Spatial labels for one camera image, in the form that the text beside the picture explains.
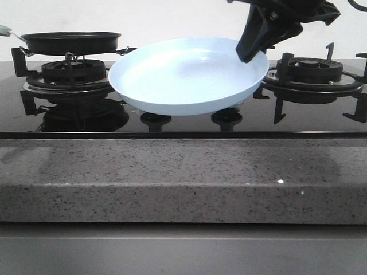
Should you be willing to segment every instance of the stove burner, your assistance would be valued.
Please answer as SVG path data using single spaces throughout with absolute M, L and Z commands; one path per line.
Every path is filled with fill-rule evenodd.
M 253 97 L 268 99 L 262 94 L 262 87 L 273 91 L 276 97 L 274 124 L 286 116 L 283 113 L 284 101 L 299 104 L 328 104 L 345 96 L 358 98 L 360 107 L 354 115 L 347 113 L 343 115 L 353 120 L 365 120 L 365 101 L 360 96 L 363 90 L 361 78 L 344 72 L 342 63 L 331 60 L 333 43 L 327 48 L 329 49 L 327 59 L 295 58 L 291 53 L 284 53 L 276 67 L 269 69 L 261 88 Z
M 70 66 L 66 61 L 56 61 L 41 66 L 44 82 L 48 84 L 70 84 L 71 78 L 75 84 L 90 83 L 106 77 L 104 62 L 83 59 L 72 61 Z
M 282 71 L 282 60 L 276 64 L 276 75 Z M 340 62 L 317 58 L 290 58 L 288 61 L 288 75 L 292 82 L 308 84 L 328 84 L 338 82 L 343 73 L 343 64 Z
M 281 93 L 285 100 L 299 102 L 297 97 L 341 97 L 360 93 L 363 84 L 358 76 L 344 72 L 343 64 L 331 60 L 333 44 L 327 46 L 327 59 L 295 58 L 284 53 L 276 67 L 271 67 L 263 87 Z

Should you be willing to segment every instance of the frying pan handle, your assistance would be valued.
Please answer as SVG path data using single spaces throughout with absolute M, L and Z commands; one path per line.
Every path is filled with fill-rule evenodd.
M 26 42 L 25 39 L 23 39 L 22 37 L 20 37 L 16 33 L 13 33 L 11 28 L 9 28 L 7 26 L 0 25 L 0 36 L 10 36 L 11 34 L 14 35 L 15 37 L 17 37 L 18 39 L 22 40 L 23 42 Z
M 124 56 L 125 54 L 131 53 L 133 50 L 136 50 L 136 48 L 127 47 L 125 49 L 116 50 L 115 53 L 119 54 L 120 56 Z

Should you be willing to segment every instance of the gas stove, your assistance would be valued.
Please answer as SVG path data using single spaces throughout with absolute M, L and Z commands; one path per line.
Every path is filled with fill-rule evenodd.
M 251 98 L 195 116 L 128 105 L 108 83 L 109 62 L 68 53 L 64 61 L 27 64 L 12 49 L 17 76 L 0 81 L 0 138 L 367 137 L 363 60 L 334 61 L 328 48 L 326 59 L 285 53 Z

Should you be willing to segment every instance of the white plate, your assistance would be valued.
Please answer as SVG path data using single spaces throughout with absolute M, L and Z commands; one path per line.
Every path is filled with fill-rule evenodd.
M 219 111 L 253 94 L 269 68 L 262 52 L 241 62 L 237 43 L 215 37 L 159 42 L 122 57 L 108 78 L 124 101 L 146 112 L 185 116 Z

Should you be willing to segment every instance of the burner ring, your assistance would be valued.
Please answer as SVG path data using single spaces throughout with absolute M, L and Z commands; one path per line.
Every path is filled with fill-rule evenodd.
M 287 74 L 292 82 L 327 84 L 338 82 L 343 74 L 343 63 L 319 58 L 293 57 L 289 59 Z M 277 76 L 281 74 L 282 60 L 276 64 Z
M 39 90 L 40 93 L 70 93 L 71 91 L 85 92 L 88 90 L 110 87 L 110 83 L 108 82 L 107 77 L 95 82 L 77 84 L 75 87 L 71 87 L 70 84 L 55 84 L 44 82 L 44 77 L 40 73 L 36 76 L 28 76 L 26 79 L 26 84 L 28 84 L 29 87 L 32 87 L 33 91 L 31 92 Z
M 263 80 L 263 87 L 271 91 L 292 91 L 294 93 L 303 93 L 307 95 L 336 95 L 341 97 L 348 96 L 351 93 L 359 93 L 363 90 L 363 83 L 356 81 L 356 77 L 358 76 L 349 72 L 342 72 L 341 80 L 331 84 L 287 82 L 281 86 L 280 80 L 276 75 L 276 70 L 276 67 L 269 68 L 269 71 Z

